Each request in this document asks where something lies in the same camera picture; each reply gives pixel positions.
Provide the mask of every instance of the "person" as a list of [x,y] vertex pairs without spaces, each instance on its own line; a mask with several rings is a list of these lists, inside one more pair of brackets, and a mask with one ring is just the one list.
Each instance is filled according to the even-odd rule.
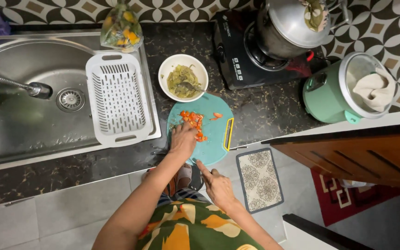
[[[211,172],[200,160],[212,203],[189,189],[191,171],[182,167],[196,146],[189,123],[172,130],[171,147],[162,162],[109,218],[92,250],[281,250],[282,247],[236,199],[229,178]],[[176,173],[176,200],[162,193]]]

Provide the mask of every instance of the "white bowl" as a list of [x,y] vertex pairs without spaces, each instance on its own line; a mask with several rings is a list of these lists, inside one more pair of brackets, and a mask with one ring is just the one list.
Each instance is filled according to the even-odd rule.
[[203,64],[195,57],[185,54],[170,56],[160,65],[160,69],[158,70],[158,82],[160,83],[160,87],[163,89],[165,94],[176,101],[191,102],[199,99],[203,95],[203,92],[200,92],[190,98],[179,98],[169,91],[168,83],[166,80],[168,79],[169,74],[175,70],[175,67],[177,67],[177,65],[187,67],[193,65],[191,69],[194,72],[194,75],[197,77],[199,83],[201,84],[199,88],[204,90],[208,88],[208,72],[206,72]]

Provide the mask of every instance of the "white dish rack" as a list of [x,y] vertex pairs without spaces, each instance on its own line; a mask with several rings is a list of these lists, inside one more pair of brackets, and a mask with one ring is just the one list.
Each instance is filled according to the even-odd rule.
[[151,132],[140,63],[120,52],[101,53],[86,63],[95,137],[109,147],[135,144]]

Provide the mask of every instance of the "green dress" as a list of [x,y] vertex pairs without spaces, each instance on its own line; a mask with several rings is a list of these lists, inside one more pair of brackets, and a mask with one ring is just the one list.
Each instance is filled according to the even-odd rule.
[[155,209],[137,250],[263,250],[216,205],[191,198]]

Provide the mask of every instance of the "stove knob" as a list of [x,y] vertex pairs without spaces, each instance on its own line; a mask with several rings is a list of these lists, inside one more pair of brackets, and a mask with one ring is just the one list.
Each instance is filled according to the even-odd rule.
[[225,55],[225,48],[223,46],[223,43],[219,43],[219,45],[217,46],[216,56],[219,58],[219,61],[221,63],[225,63],[226,55]]

